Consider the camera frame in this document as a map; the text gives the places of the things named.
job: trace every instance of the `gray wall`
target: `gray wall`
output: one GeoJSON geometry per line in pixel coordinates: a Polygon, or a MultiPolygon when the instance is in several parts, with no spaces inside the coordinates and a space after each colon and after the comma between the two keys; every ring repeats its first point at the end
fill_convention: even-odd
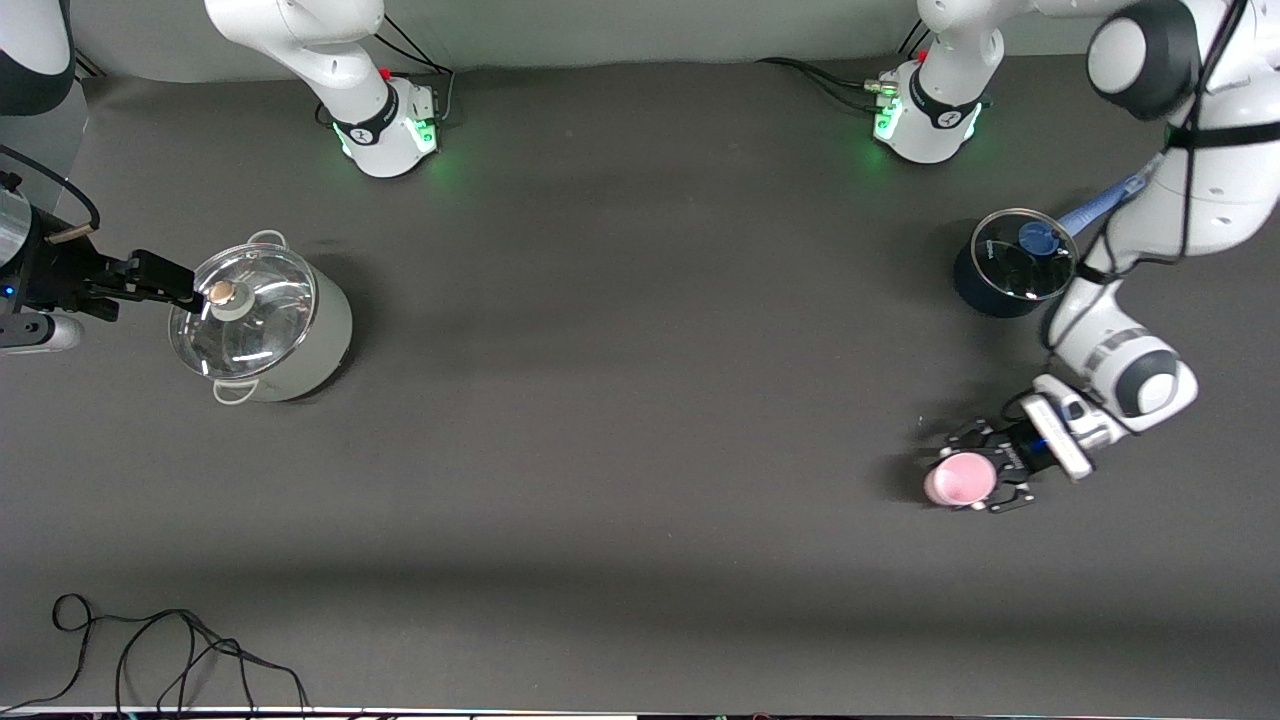
{"type": "MultiPolygon", "coordinates": [[[[910,0],[387,0],[387,12],[436,61],[460,69],[865,58],[893,51],[916,18],[910,0]]],[[[79,47],[114,74],[288,77],[218,35],[202,0],[73,0],[73,22],[79,47]]],[[[1011,54],[1071,54],[1094,26],[1028,17],[1004,29],[1011,54]]],[[[379,64],[412,68],[365,45],[379,64]]]]}

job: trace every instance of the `black cable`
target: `black cable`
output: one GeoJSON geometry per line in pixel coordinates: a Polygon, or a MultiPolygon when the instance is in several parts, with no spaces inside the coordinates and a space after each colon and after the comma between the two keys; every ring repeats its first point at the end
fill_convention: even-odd
{"type": "Polygon", "coordinates": [[[86,65],[84,61],[81,60],[79,58],[76,58],[76,67],[84,70],[84,74],[87,74],[88,77],[97,77],[97,73],[93,72],[93,68],[86,65]]]}
{"type": "Polygon", "coordinates": [[[182,708],[186,705],[187,679],[188,679],[191,671],[196,667],[196,665],[198,665],[200,661],[204,660],[210,652],[214,652],[214,653],[218,653],[218,655],[225,655],[228,657],[234,657],[234,659],[237,659],[239,661],[241,684],[242,684],[242,687],[244,689],[244,700],[248,703],[248,707],[250,707],[251,711],[255,710],[257,707],[257,705],[253,702],[253,696],[250,692],[248,675],[247,675],[246,667],[244,667],[246,662],[250,664],[250,665],[257,665],[259,667],[265,667],[265,669],[269,669],[269,670],[279,670],[282,673],[288,674],[289,678],[293,679],[294,689],[298,693],[298,708],[300,708],[300,711],[302,711],[306,707],[311,706],[311,701],[307,698],[307,691],[302,685],[302,679],[298,676],[297,673],[294,673],[292,669],[285,667],[283,665],[276,665],[274,662],[269,662],[266,660],[262,660],[261,657],[257,657],[256,655],[246,651],[239,644],[239,642],[237,642],[233,638],[224,638],[224,637],[219,635],[218,633],[212,632],[209,628],[209,625],[205,625],[204,620],[201,620],[200,616],[196,615],[195,612],[192,612],[191,610],[186,610],[186,609],[180,609],[180,607],[174,607],[174,609],[169,609],[169,610],[161,610],[160,612],[156,612],[154,615],[147,615],[146,618],[123,618],[123,616],[119,616],[119,615],[95,615],[92,606],[90,605],[88,600],[84,598],[84,596],[78,594],[78,593],[67,593],[67,594],[63,594],[58,600],[54,601],[54,609],[52,609],[51,616],[52,616],[54,628],[56,628],[58,630],[60,630],[63,633],[82,633],[81,634],[79,653],[77,656],[77,660],[76,660],[76,671],[72,673],[72,678],[70,678],[70,680],[67,682],[67,685],[64,685],[63,689],[60,689],[55,694],[49,696],[49,697],[40,697],[40,698],[28,700],[28,701],[24,701],[24,702],[19,702],[18,705],[13,705],[13,706],[5,707],[5,708],[0,710],[0,715],[4,715],[6,712],[13,712],[14,710],[18,710],[18,708],[22,708],[22,707],[27,707],[29,705],[36,705],[36,703],[41,703],[41,702],[52,702],[52,701],[56,701],[56,700],[61,698],[68,692],[70,692],[70,689],[73,687],[76,687],[76,683],[79,680],[81,675],[84,673],[84,657],[88,653],[88,643],[90,643],[90,638],[92,637],[93,628],[99,623],[114,621],[114,623],[141,624],[142,625],[141,628],[138,628],[138,630],[136,633],[133,633],[133,635],[129,638],[129,641],[124,644],[124,648],[120,651],[120,657],[119,657],[119,660],[115,664],[115,688],[114,688],[114,692],[115,692],[115,694],[114,694],[115,711],[116,711],[116,717],[123,717],[123,714],[124,714],[124,707],[123,706],[124,706],[124,703],[123,703],[123,698],[122,698],[122,687],[123,687],[123,683],[124,683],[124,667],[125,667],[125,665],[128,662],[129,652],[133,650],[134,643],[137,643],[138,639],[147,630],[150,630],[154,625],[156,625],[157,623],[160,623],[161,620],[165,620],[168,618],[178,618],[187,626],[187,633],[188,633],[187,664],[186,664],[186,666],[183,666],[183,669],[178,674],[178,676],[174,678],[174,680],[172,683],[169,683],[169,687],[166,687],[164,689],[164,692],[160,693],[160,697],[156,700],[156,711],[157,712],[161,712],[161,705],[164,702],[164,698],[169,694],[170,691],[173,691],[174,685],[177,685],[178,687],[178,706],[177,706],[177,712],[175,712],[174,717],[175,719],[180,719],[180,716],[182,716],[182,708]],[[78,602],[81,605],[81,607],[84,610],[84,621],[79,623],[79,624],[76,624],[76,625],[67,625],[61,620],[61,612],[63,612],[64,603],[68,602],[68,601],[72,601],[72,600],[74,600],[76,602],[78,602]],[[196,653],[196,637],[197,635],[202,641],[205,641],[205,644],[206,644],[206,647],[198,655],[196,653]]]}
{"type": "Polygon", "coordinates": [[[803,73],[815,74],[832,85],[838,85],[841,87],[851,87],[854,90],[863,88],[863,83],[858,81],[845,79],[842,77],[833,76],[827,70],[819,68],[818,65],[805,63],[804,60],[796,60],[795,58],[778,58],[778,56],[760,58],[759,60],[756,60],[756,63],[768,63],[771,65],[786,65],[788,68],[795,68],[803,73]]]}
{"type": "Polygon", "coordinates": [[[920,29],[922,24],[924,24],[924,19],[915,20],[915,24],[911,26],[910,31],[908,31],[906,37],[902,38],[902,44],[897,46],[899,55],[902,54],[902,50],[906,50],[906,44],[911,41],[911,36],[915,35],[915,31],[920,29]]]}
{"type": "Polygon", "coordinates": [[[868,114],[872,114],[872,115],[874,115],[876,113],[879,111],[879,108],[877,108],[874,105],[864,105],[861,102],[854,102],[852,100],[850,100],[850,99],[845,97],[844,95],[840,95],[838,92],[836,92],[836,90],[833,87],[828,86],[823,81],[835,83],[835,85],[837,85],[840,87],[845,87],[845,88],[858,88],[858,90],[861,90],[863,85],[860,82],[854,82],[854,81],[847,81],[847,79],[844,79],[844,78],[838,78],[838,77],[828,73],[827,70],[824,70],[822,68],[810,65],[809,63],[804,63],[801,60],[794,60],[791,58],[763,58],[763,59],[756,60],[756,61],[758,63],[767,63],[767,64],[771,64],[771,65],[785,65],[785,67],[795,68],[795,69],[800,70],[800,74],[803,74],[804,77],[809,78],[809,81],[813,82],[814,85],[817,85],[818,88],[822,90],[824,94],[827,94],[828,97],[831,97],[836,102],[840,102],[845,108],[850,108],[852,110],[858,110],[860,113],[868,113],[868,114]]]}
{"type": "Polygon", "coordinates": [[[93,201],[90,200],[87,195],[84,195],[83,192],[81,192],[81,188],[76,187],[72,183],[72,181],[69,181],[69,179],[64,178],[63,176],[60,176],[60,174],[50,170],[49,168],[46,168],[45,165],[42,165],[42,164],[35,161],[35,160],[32,160],[31,158],[27,158],[26,155],[23,155],[22,152],[18,152],[13,147],[9,147],[8,145],[0,143],[0,152],[8,155],[10,158],[13,158],[14,160],[18,160],[23,165],[27,165],[28,168],[38,172],[40,174],[45,176],[46,178],[49,178],[49,179],[56,182],[58,184],[63,186],[63,188],[67,190],[67,192],[70,192],[76,197],[76,200],[79,200],[81,205],[83,205],[84,209],[88,210],[88,227],[91,227],[93,229],[97,229],[99,225],[102,224],[102,215],[97,211],[97,205],[93,205],[93,201]]]}
{"type": "Polygon", "coordinates": [[[436,72],[447,73],[447,74],[451,74],[451,76],[453,74],[453,70],[451,70],[449,68],[445,68],[444,65],[435,64],[435,61],[431,60],[430,55],[428,55],[421,47],[419,47],[417,42],[413,42],[413,38],[410,37],[408,33],[406,33],[403,29],[401,29],[401,27],[398,24],[396,24],[396,20],[393,20],[390,15],[385,15],[385,17],[387,17],[387,22],[393,28],[396,28],[396,32],[398,32],[399,36],[403,37],[406,42],[408,42],[410,47],[412,47],[413,50],[417,50],[417,54],[422,56],[421,61],[426,63],[428,65],[431,65],[433,68],[435,68],[436,72]]]}
{"type": "Polygon", "coordinates": [[[929,36],[929,32],[932,32],[932,31],[928,31],[928,29],[924,31],[924,35],[922,35],[920,37],[918,37],[915,40],[915,45],[911,45],[911,49],[906,51],[908,56],[915,55],[915,50],[920,46],[922,42],[924,42],[924,38],[929,36]]]}

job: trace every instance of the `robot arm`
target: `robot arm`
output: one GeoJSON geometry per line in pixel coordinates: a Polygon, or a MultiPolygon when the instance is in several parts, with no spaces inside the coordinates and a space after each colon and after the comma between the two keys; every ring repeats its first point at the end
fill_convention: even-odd
{"type": "Polygon", "coordinates": [[[905,88],[874,137],[914,163],[941,163],[973,135],[979,99],[1005,58],[1000,26],[1027,13],[1052,18],[1105,15],[1133,0],[916,0],[936,33],[925,60],[908,60],[882,81],[905,88]]]}
{"type": "Polygon", "coordinates": [[[0,3],[0,115],[56,108],[76,79],[68,0],[0,3]]]}
{"type": "MultiPolygon", "coordinates": [[[[1025,500],[1029,474],[1057,465],[1071,479],[1084,478],[1092,451],[1196,400],[1194,373],[1120,309],[1116,292],[1144,261],[1221,252],[1271,215],[1280,197],[1277,47],[1280,18],[1268,18],[1257,0],[1142,0],[1098,29],[1088,59],[1094,88],[1137,118],[1166,119],[1169,141],[1146,188],[1110,218],[1048,318],[1043,341],[1062,370],[1036,378],[1016,398],[1024,419],[1002,430],[988,427],[980,438],[957,433],[943,459],[1002,448],[1016,466],[1001,482],[1025,500]],[[1220,28],[1229,18],[1235,28],[1228,33],[1220,28]]],[[[1018,503],[984,496],[977,505],[1018,503]]]]}
{"type": "MultiPolygon", "coordinates": [[[[56,108],[74,81],[65,0],[0,0],[0,114],[38,115],[56,108]]],[[[116,300],[156,300],[198,311],[191,270],[136,250],[125,260],[99,252],[92,202],[67,178],[8,146],[4,154],[63,186],[90,210],[78,227],[27,201],[17,173],[0,172],[0,355],[74,347],[84,327],[54,310],[113,322],[116,300]],[[24,309],[36,310],[24,313],[24,309]]]]}
{"type": "Polygon", "coordinates": [[[214,26],[293,70],[334,119],[365,173],[403,174],[436,149],[431,91],[384,78],[356,41],[378,32],[383,0],[205,0],[214,26]]]}

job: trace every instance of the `green indicator light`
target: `green indicator light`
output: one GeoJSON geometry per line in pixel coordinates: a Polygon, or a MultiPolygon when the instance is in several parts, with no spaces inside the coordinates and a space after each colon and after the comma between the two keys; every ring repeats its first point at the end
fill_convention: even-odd
{"type": "Polygon", "coordinates": [[[902,114],[902,100],[893,99],[881,114],[884,115],[876,123],[876,137],[881,140],[888,140],[893,137],[893,129],[897,127],[897,119],[902,114]]]}

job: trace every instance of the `pot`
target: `pot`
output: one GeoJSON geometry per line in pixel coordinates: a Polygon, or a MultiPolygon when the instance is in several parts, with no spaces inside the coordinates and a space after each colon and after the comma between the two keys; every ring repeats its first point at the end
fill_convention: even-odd
{"type": "Polygon", "coordinates": [[[347,296],[276,231],[205,260],[195,290],[204,310],[174,307],[169,340],[184,365],[214,382],[223,405],[306,395],[351,345],[347,296]]]}

